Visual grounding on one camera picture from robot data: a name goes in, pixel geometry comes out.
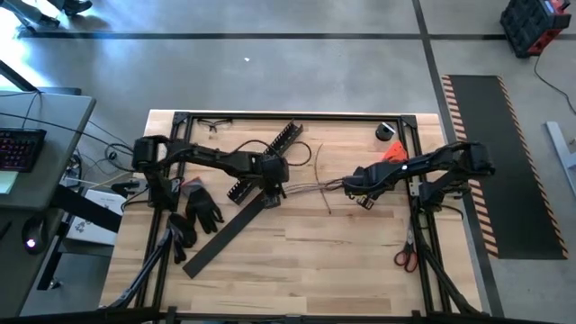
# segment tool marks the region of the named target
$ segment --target wooden tabletop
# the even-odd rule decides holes
[[[145,134],[168,136],[173,114],[174,111],[151,111]],[[444,145],[437,115],[416,116],[423,152]],[[291,166],[288,185],[315,182],[314,161],[320,145],[318,176],[320,181],[326,181],[351,175],[356,167],[380,160],[393,143],[376,139],[376,121],[295,123],[304,125],[298,140],[310,145],[313,157],[305,166]],[[208,127],[194,122],[192,142],[230,151],[246,140],[270,142],[285,124],[286,121],[234,120],[231,125],[220,126],[218,132],[209,132]],[[243,149],[264,150],[257,143]],[[407,149],[413,156],[413,148]],[[295,164],[305,160],[308,151],[302,145],[292,145],[285,156]],[[184,177],[196,176],[204,181],[226,221],[256,195],[252,193],[237,206],[226,195],[235,178],[220,170],[187,164]],[[373,316],[424,312],[418,270],[408,274],[392,262],[404,244],[410,217],[405,184],[398,183],[394,191],[382,195],[370,211],[348,199],[341,190],[326,193],[326,198],[331,214],[320,192],[289,196],[282,200],[282,206],[261,212],[193,280],[182,270],[184,263],[175,265],[170,257],[162,309],[177,306],[178,312]],[[183,197],[179,211],[184,210],[184,203]],[[118,298],[140,270],[152,212],[145,204],[136,204],[124,213],[102,305]],[[441,211],[436,214],[436,226],[446,272],[468,302],[480,309],[461,216],[454,211]],[[196,232],[198,242],[186,250],[188,258],[213,237],[204,234],[199,224]],[[150,278],[148,305],[156,274]],[[433,274],[430,278],[434,303],[440,309],[437,281]]]

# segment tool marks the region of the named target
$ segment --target gray floor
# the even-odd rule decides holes
[[[497,21],[506,5],[501,0],[421,3],[431,33],[501,33]],[[419,31],[406,0],[171,0],[170,5],[107,0],[63,25],[92,32]],[[576,32],[576,26],[567,32]],[[438,113],[419,40],[0,42],[13,49],[0,53],[0,59],[37,86],[77,86],[94,96],[98,105],[92,121],[126,141],[141,135],[149,109]],[[534,76],[535,60],[515,58],[505,41],[439,40],[432,47],[440,74],[503,77],[568,249],[576,253],[576,199],[543,126],[557,121],[564,135],[574,138],[576,115]],[[574,98],[575,51],[576,41],[558,40],[539,66],[544,77]],[[94,128],[88,131],[105,136]],[[102,148],[90,139],[83,139],[80,148],[93,159],[102,156]],[[94,170],[88,178],[107,177]],[[78,266],[91,272],[73,271]],[[574,258],[493,260],[491,266],[507,317],[574,322]],[[106,267],[103,258],[70,256],[57,273],[65,285],[31,293],[23,314],[92,309]]]

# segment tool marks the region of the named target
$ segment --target gray desk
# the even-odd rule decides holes
[[[0,112],[25,115],[33,94],[0,97]],[[95,99],[86,96],[42,94],[31,108],[30,117],[83,131],[95,107]],[[21,127],[23,120],[0,115],[0,126]],[[0,241],[0,318],[18,316],[28,291],[34,283],[46,253],[31,256],[24,251],[21,230],[24,222],[36,211],[50,204],[60,176],[76,147],[80,134],[69,130],[27,121],[25,127],[47,131],[40,159],[29,174],[20,174],[9,195],[0,196],[0,205],[29,204],[30,210],[0,209],[0,227],[12,221],[12,227]],[[53,238],[62,212],[46,210],[49,237]]]

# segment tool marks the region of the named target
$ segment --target scissors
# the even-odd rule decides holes
[[[404,266],[407,273],[412,273],[418,266],[418,255],[414,247],[414,232],[412,231],[412,222],[408,224],[408,233],[406,235],[406,243],[402,251],[394,256],[394,263],[396,266]]]

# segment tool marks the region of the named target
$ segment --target black floor mat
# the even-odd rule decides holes
[[[507,259],[568,258],[502,80],[442,76],[442,83],[456,138],[485,144],[496,167],[496,175],[470,182],[488,253]]]

